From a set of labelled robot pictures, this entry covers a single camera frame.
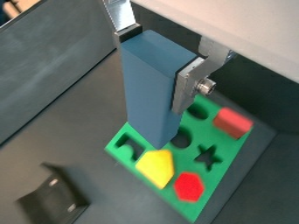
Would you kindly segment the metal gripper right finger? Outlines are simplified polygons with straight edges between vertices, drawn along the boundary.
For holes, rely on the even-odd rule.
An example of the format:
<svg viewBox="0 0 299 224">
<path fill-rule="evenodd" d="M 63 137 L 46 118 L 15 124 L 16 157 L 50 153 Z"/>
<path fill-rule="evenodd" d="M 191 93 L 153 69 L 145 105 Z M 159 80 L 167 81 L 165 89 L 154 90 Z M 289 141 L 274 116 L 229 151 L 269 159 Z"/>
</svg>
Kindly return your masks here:
<svg viewBox="0 0 299 224">
<path fill-rule="evenodd" d="M 193 105 L 197 94 L 211 94 L 217 82 L 210 79 L 210 75 L 237 55 L 230 48 L 207 37 L 201 38 L 199 54 L 177 72 L 173 112 L 178 115 Z"/>
</svg>

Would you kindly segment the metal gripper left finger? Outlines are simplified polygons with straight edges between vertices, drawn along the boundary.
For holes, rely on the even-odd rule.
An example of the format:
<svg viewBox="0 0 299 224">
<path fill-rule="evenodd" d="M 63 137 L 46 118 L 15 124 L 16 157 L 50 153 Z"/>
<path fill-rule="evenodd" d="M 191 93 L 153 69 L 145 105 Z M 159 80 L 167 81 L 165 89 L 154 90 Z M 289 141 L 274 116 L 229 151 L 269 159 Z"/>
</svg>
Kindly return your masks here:
<svg viewBox="0 0 299 224">
<path fill-rule="evenodd" d="M 137 22 L 130 0 L 102 0 L 107 18 L 113 26 L 117 48 L 121 44 L 143 32 L 143 26 Z"/>
</svg>

